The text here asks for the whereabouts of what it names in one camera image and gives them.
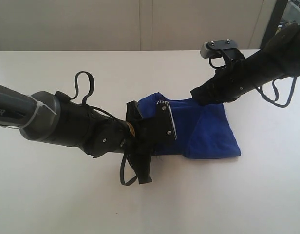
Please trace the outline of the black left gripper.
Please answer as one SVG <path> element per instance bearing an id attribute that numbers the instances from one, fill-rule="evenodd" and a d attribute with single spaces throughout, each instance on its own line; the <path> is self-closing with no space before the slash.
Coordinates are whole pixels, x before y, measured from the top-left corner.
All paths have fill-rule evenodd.
<path id="1" fill-rule="evenodd" d="M 147 142 L 145 129 L 141 127 L 143 119 L 137 101 L 126 103 L 126 119 L 107 117 L 95 124 L 94 131 L 84 144 L 84 152 L 93 158 L 105 153 L 133 153 L 130 164 L 139 184 L 151 183 L 151 152 L 135 152 Z"/>

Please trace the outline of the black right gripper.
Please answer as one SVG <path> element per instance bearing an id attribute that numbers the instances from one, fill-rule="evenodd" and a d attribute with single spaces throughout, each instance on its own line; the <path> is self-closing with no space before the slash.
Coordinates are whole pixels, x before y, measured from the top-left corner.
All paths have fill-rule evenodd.
<path id="1" fill-rule="evenodd" d="M 190 93 L 200 105 L 209 105 L 233 102 L 256 88 L 257 59 L 248 57 L 219 69 L 214 77 Z"/>

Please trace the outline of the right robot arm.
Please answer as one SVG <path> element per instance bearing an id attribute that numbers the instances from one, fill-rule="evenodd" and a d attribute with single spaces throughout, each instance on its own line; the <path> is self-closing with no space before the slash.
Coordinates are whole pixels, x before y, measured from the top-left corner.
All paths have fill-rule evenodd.
<path id="1" fill-rule="evenodd" d="M 214 77 L 190 92 L 200 105 L 233 102 L 256 90 L 267 102 L 285 108 L 300 76 L 300 25 L 293 23 L 280 30 L 264 48 L 247 58 L 236 42 L 229 39 L 204 43 L 200 54 L 215 70 Z M 276 86 L 273 86 L 274 99 L 263 92 L 263 85 L 288 77 L 293 80 L 285 104 L 277 102 L 280 95 Z"/>

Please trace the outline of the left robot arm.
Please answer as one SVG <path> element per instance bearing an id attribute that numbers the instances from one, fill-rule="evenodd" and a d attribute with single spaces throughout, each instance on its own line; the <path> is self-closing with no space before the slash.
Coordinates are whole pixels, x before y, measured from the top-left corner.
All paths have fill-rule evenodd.
<path id="1" fill-rule="evenodd" d="M 0 85 L 0 126 L 18 129 L 30 141 L 76 147 L 98 158 L 106 153 L 122 153 L 121 169 L 129 164 L 135 177 L 122 185 L 138 181 L 150 183 L 153 143 L 148 141 L 147 122 L 135 101 L 127 104 L 125 120 L 87 104 L 80 104 L 65 93 L 39 91 L 24 95 Z"/>

